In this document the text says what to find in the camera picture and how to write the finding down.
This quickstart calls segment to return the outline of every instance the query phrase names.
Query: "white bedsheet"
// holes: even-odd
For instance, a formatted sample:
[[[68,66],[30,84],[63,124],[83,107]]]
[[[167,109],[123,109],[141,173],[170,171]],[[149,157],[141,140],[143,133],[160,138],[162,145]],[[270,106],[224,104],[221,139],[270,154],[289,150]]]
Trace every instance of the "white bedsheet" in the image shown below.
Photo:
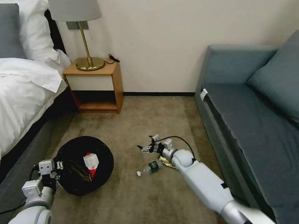
[[[66,88],[61,72],[67,64],[0,58],[0,159]]]

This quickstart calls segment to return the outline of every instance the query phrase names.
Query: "brass lamp base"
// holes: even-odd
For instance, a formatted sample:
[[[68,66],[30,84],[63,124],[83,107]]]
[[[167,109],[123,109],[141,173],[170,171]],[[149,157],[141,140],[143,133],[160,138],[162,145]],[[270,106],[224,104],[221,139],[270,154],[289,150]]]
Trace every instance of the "brass lamp base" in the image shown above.
[[[82,71],[93,71],[104,67],[105,62],[101,58],[78,58],[76,67]]]

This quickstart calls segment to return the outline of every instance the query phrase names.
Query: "nightstand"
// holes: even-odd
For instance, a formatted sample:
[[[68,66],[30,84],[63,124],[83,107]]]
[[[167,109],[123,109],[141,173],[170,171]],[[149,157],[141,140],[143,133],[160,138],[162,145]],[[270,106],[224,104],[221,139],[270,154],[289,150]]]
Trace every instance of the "nightstand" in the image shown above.
[[[63,75],[80,113],[121,112],[124,96],[119,63],[105,63],[95,71],[81,71],[74,61]]]

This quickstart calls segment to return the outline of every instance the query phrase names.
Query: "table lamp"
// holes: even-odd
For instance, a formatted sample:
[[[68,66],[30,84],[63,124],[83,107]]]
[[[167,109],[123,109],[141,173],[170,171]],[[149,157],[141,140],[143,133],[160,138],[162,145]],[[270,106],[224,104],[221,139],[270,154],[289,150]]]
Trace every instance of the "table lamp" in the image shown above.
[[[81,21],[100,18],[101,12],[97,0],[49,0],[52,19],[56,21],[78,22],[87,58],[79,58],[76,67],[83,71],[102,68],[105,62],[101,58],[90,57]]]

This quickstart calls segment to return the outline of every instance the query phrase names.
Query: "lamp shade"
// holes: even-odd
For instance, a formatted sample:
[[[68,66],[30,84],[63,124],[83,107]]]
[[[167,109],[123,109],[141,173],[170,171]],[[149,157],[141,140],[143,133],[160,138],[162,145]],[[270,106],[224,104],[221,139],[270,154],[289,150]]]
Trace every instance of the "lamp shade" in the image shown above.
[[[49,7],[56,21],[88,21],[102,16],[97,0],[49,0]]]

